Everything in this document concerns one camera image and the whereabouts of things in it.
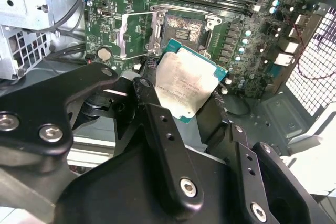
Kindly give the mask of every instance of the green circuit board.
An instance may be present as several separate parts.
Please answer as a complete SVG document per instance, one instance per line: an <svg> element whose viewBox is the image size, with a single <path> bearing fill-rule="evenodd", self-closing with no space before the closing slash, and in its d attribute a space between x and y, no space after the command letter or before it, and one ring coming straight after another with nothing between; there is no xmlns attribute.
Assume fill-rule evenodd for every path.
<svg viewBox="0 0 336 224"><path fill-rule="evenodd" d="M216 25L212 31L206 52L212 61L229 70L232 79L232 83L228 87L229 93L242 90L247 97L260 97L267 84L272 84L273 79L281 71L282 66L275 65L270 54L282 33L286 31L287 24L283 20L276 19L275 15L269 12L273 0L237 0L236 2L239 5L236 6L237 3L234 3L234 1L223 3L223 1L228 0L91 1L92 6L87 6L85 10L87 53L93 55L93 61L102 61L101 58L97 57L97 52L101 48L107 48L111 58L105 60L104 63L118 74L124 70L134 70L134 66L147 57L136 56L148 53L146 47L153 33L151 28L152 14L128 16L127 30L122 38L125 41L127 56L120 57L121 49L118 46L118 36L122 25L122 15L148 12L151 6L157 4L173 4L199 9L222 19L221 24ZM278 1L280 6L287 4L293 6L295 12L297 10L303 12L301 8L303 0ZM253 10L252 6L255 5L259 6L258 11ZM286 13L285 9L282 12L286 15L292 14ZM204 15L200 13L168 10L164 21L166 24L169 15L176 19L182 17L183 22L193 20L192 22L198 24L199 27L201 27L201 22L205 20ZM269 23L282 28L279 37L274 37L265 32L265 26ZM164 27L162 33L167 33L167 36L170 36L168 28L167 26ZM178 35L181 39L190 38L192 34L189 34L189 32L189 30L177 28L175 36ZM197 32L197 42L193 43L192 46L199 47L207 44L208 31L199 30ZM260 46L264 48L262 53L259 50Z"/></svg>

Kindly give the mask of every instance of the mesh panel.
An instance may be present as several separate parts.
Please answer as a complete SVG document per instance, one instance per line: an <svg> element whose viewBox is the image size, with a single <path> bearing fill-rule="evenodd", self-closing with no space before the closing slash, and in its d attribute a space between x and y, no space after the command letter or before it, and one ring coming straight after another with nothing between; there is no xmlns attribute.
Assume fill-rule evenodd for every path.
<svg viewBox="0 0 336 224"><path fill-rule="evenodd" d="M336 71L335 21L336 10L330 8L300 58L300 69L305 76L318 78ZM336 101L335 76L309 80L295 68L286 85L312 116L319 107L325 108Z"/></svg>

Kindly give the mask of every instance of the metal socket bracket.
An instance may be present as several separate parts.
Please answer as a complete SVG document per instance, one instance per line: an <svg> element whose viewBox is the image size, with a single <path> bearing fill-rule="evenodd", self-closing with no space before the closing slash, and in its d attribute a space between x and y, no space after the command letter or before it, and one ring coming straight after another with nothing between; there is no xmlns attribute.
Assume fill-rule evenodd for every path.
<svg viewBox="0 0 336 224"><path fill-rule="evenodd" d="M206 20L206 27L205 27L206 31L212 31L215 26L223 23L223 20L220 17L212 15L210 12L188 8L188 7L183 7L183 6L168 5L168 4L153 5L150 7L149 12L123 14L121 17L121 27L119 29L119 32L117 33L117 46L120 47L120 58L122 60L136 58L136 57L148 55L148 54L155 54L158 56L161 53L161 50L160 50L161 30L163 28L165 14L169 10L178 10L182 12L204 14L205 20ZM150 36L149 43L146 45L146 50L148 51L148 53L127 58L126 41L124 40L124 35L127 31L128 17L134 16L134 15L144 15L144 14L152 14L151 28L153 29L153 33Z"/></svg>

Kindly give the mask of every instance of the black mounting arm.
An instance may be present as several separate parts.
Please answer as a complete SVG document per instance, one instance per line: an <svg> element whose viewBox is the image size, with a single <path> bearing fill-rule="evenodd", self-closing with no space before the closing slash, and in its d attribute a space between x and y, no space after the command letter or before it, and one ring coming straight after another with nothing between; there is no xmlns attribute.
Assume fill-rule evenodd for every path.
<svg viewBox="0 0 336 224"><path fill-rule="evenodd" d="M329 223L271 147L249 148L217 95L197 114L212 156L186 148L148 80L102 64L0 97L1 205L54 223ZM76 177L72 132L100 116L115 119L114 158Z"/></svg>

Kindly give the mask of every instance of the cable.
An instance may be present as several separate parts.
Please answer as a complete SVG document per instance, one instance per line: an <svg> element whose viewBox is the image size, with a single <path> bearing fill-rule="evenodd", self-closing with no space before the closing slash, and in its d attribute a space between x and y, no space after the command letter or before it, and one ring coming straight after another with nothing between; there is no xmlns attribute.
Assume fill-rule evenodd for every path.
<svg viewBox="0 0 336 224"><path fill-rule="evenodd" d="M85 2L85 0L76 0L74 5L70 8L70 10L64 15L59 21L54 23L54 25L50 26L49 28L45 28L42 30L34 30L35 33L47 33L49 31L55 31L58 27L63 25L66 21L69 20L69 18L72 17L72 15L76 12L76 10L81 6L81 4Z"/></svg>
<svg viewBox="0 0 336 224"><path fill-rule="evenodd" d="M299 32L299 29L298 29L297 25L296 25L295 23L293 23L292 21L290 21L289 19L287 19L284 15L282 15L282 16L284 17L284 20L288 21L288 22L292 25L292 27L295 29L295 32L296 32L296 34L298 35L298 37L299 37L299 39L300 39L300 42L302 43L302 50L301 50L299 56L297 57L297 67L298 67L298 72L299 72L299 74L300 74L303 78L308 79L308 80L323 80L323 79L326 79L326 78L329 78L329 77L335 75L335 74L336 74L336 71L333 72L333 73L331 73L331 74L328 74L328 75L326 75L326 76L322 76L322 77L321 77L321 76L320 76L320 77L308 77L308 76L306 76L306 75L302 72L302 70L301 70L301 68L300 68L300 60L301 60L301 57L302 57L304 51L306 50L306 46L305 46L305 44L304 44L304 42L303 42L301 33Z"/></svg>
<svg viewBox="0 0 336 224"><path fill-rule="evenodd" d="M301 34L299 33L299 30L298 30L297 26L296 26L295 24L293 24L293 27L294 27L294 29L295 29L297 35L299 36L300 41L301 41L301 43L302 43L302 45L303 45L303 49L302 49L302 51L301 51L301 53L300 53L300 55L299 55L299 57L298 57L298 63L297 63L299 74L300 74L302 77L304 77L305 79L308 79L308 80L323 80L323 79L329 78L329 77L333 76L334 74L336 74L336 71L335 71L335 72L333 72L333 73L331 73L331 74L328 74L328 75L326 75L326 76L323 76L323 77L308 77L308 76L306 76L306 75L301 71L301 69L300 69L300 59L301 59L301 57L302 57L304 51L306 50L306 46L304 45L303 39L302 39L302 37L301 37Z"/></svg>
<svg viewBox="0 0 336 224"><path fill-rule="evenodd" d="M84 10L85 10L85 5L86 5L85 1L86 0L83 1L81 12L80 12L79 18L78 18L77 23L75 24L75 26L70 31L57 29L57 31L59 31L61 35L72 37L72 38L77 39L77 40L85 41L85 37L84 36L81 36L81 35L78 35L78 34L74 33L77 30L77 28L79 27L80 22L81 22L81 20L83 18L83 14L84 14Z"/></svg>
<svg viewBox="0 0 336 224"><path fill-rule="evenodd" d="M44 61L56 75L59 75L59 72L56 70L56 68L54 68L45 58L42 58L42 61Z"/></svg>
<svg viewBox="0 0 336 224"><path fill-rule="evenodd" d="M248 102L245 100L245 98L242 95L240 95L239 97L241 98L243 104L246 106L247 111L244 114L235 114L231 111L226 111L226 113L229 114L229 115L233 115L233 116L247 116L247 115L250 115L251 114L250 104L248 104Z"/></svg>
<svg viewBox="0 0 336 224"><path fill-rule="evenodd" d="M75 34L75 33L70 33L69 31L59 31L59 32L63 36L71 37L71 38L74 38L74 39L79 40L79 41L85 41L85 36Z"/></svg>
<svg viewBox="0 0 336 224"><path fill-rule="evenodd" d="M55 60L55 59L64 57L66 55L72 55L72 54L77 54L79 52L84 52L85 50L86 50L85 43L82 43L82 44L78 44L72 47L65 48L58 52L52 52L49 55L47 55L45 58L46 60Z"/></svg>

